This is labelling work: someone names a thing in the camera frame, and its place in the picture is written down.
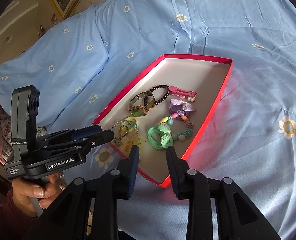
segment hand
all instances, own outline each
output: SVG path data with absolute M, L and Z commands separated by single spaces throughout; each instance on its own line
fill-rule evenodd
M 47 208 L 61 193 L 61 188 L 59 187 L 60 174 L 55 173 L 47 177 L 50 182 L 44 187 L 23 179 L 14 179 L 12 181 L 12 200 L 15 206 L 24 214 L 30 217 L 36 217 L 37 215 L 29 197 L 42 198 L 39 200 L 39 205 L 41 208 Z

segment blue bedsheet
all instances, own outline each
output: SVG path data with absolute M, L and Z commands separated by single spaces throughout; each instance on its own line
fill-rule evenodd
M 138 73 L 162 54 L 232 58 L 224 96 L 190 167 L 233 178 L 282 239 L 296 233 L 296 10 L 288 0 L 107 0 L 49 30 L 0 66 L 0 103 L 40 90 L 37 125 L 53 132 L 91 125 Z M 105 163 L 100 153 L 108 152 Z M 109 146 L 64 172 L 99 177 L 119 157 Z M 185 239 L 188 203 L 171 187 L 137 176 L 118 203 L 119 228 L 136 239 Z

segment fingernail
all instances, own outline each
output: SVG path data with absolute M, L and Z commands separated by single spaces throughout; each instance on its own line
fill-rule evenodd
M 33 194 L 36 196 L 36 197 L 43 197 L 44 196 L 44 190 L 43 188 L 41 187 L 35 187 L 33 189 Z
M 47 207 L 47 203 L 45 201 L 40 200 L 39 201 L 39 205 L 41 208 L 46 208 Z

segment gold ring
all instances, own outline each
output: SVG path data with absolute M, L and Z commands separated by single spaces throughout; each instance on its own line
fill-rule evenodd
M 121 135 L 121 131 L 122 131 L 123 127 L 126 128 L 126 132 L 125 132 L 124 135 Z M 122 125 L 122 126 L 119 127 L 118 134 L 119 134 L 120 137 L 125 137 L 125 136 L 127 136 L 128 132 L 129 132 L 129 128 L 128 128 L 126 125 Z

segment green scrunchie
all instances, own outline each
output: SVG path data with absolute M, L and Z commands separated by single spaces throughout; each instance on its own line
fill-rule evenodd
M 156 141 L 152 135 L 158 134 L 160 136 L 160 142 Z M 162 151 L 167 149 L 169 146 L 173 145 L 173 139 L 171 136 L 170 127 L 166 124 L 159 124 L 151 127 L 147 132 L 147 138 L 150 145 L 157 151 Z

